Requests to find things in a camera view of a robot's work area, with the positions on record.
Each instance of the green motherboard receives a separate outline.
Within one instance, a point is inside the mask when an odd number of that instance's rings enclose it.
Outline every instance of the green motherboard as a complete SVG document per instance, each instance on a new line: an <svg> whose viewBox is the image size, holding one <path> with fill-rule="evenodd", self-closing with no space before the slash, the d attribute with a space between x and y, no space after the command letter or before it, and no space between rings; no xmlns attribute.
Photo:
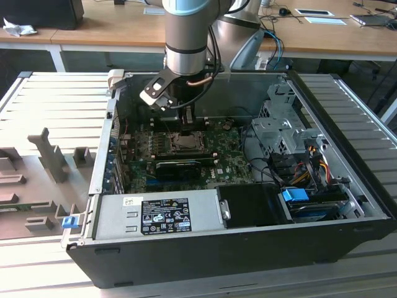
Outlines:
<svg viewBox="0 0 397 298"><path fill-rule="evenodd" d="M213 189L222 184L252 183L252 174L240 148L240 134L236 127L225 121L211 122L206 130L194 132L200 150L216 158L209 158L209 163L201 167L201 175L197 179L187 181L158 181L155 167L159 163L158 156L175 153L176 148L189 150L190 146L172 142L177 133L155 132L151 127L141 127L132 133L129 152L131 158L125 163L125 176L129 193L188 191L196 189ZM181 156L172 161L187 161Z"/></svg>

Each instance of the tissue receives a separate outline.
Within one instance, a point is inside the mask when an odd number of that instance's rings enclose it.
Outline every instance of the tissue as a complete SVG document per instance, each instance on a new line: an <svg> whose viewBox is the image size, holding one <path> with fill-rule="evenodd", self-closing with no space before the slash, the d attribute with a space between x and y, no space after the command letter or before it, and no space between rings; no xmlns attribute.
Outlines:
<svg viewBox="0 0 397 298"><path fill-rule="evenodd" d="M20 37L21 35L28 34L36 34L37 31L33 29L30 25L15 25L13 23L8 22L6 19L4 20L4 26L2 27L9 35L13 35L16 37Z"/></svg>

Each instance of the paper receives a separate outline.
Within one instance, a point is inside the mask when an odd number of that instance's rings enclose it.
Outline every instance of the paper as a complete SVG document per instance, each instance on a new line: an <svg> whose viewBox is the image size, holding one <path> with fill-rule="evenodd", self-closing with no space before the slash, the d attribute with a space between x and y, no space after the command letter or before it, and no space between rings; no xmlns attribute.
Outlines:
<svg viewBox="0 0 397 298"><path fill-rule="evenodd" d="M145 9L143 10L143 14L154 14L157 16L162 16L162 15L166 14L166 12L163 8L145 7Z"/></svg>
<svg viewBox="0 0 397 298"><path fill-rule="evenodd" d="M311 24L346 25L343 20L329 17L305 17L305 19Z"/></svg>
<svg viewBox="0 0 397 298"><path fill-rule="evenodd" d="M9 35L20 37L21 35L36 34L37 31L30 25L15 25L3 19L4 26L2 27Z"/></svg>

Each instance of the blue cable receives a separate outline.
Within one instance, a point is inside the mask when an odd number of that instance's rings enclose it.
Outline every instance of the blue cable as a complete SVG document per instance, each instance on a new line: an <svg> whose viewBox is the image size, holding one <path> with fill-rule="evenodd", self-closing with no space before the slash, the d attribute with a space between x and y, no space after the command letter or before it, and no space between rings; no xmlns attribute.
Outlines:
<svg viewBox="0 0 397 298"><path fill-rule="evenodd" d="M269 34L271 37L273 37L273 39L277 42L277 46L278 46L278 48L279 48L279 57L278 57L278 59L277 59L276 64L275 64L274 67L273 67L273 70L276 70L276 69L277 69L277 65L278 65L278 63L280 62L280 59L281 59L281 46L280 46L280 40L279 40L272 32L266 31L266 33Z"/></svg>

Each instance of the table leg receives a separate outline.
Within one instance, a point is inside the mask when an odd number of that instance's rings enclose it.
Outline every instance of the table leg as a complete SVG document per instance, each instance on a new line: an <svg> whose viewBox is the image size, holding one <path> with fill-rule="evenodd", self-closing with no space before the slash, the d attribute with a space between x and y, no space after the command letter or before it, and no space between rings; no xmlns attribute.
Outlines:
<svg viewBox="0 0 397 298"><path fill-rule="evenodd" d="M388 125L390 121L393 120L396 114L397 114L397 98L391 104L391 106L386 110L386 112L383 114L380 120L382 120L383 123Z"/></svg>
<svg viewBox="0 0 397 298"><path fill-rule="evenodd" d="M47 45L57 72L67 72L68 66L60 45Z"/></svg>
<svg viewBox="0 0 397 298"><path fill-rule="evenodd" d="M106 66L112 67L113 63L112 63L112 59L110 59L110 53L109 52L104 52L104 55L105 55Z"/></svg>

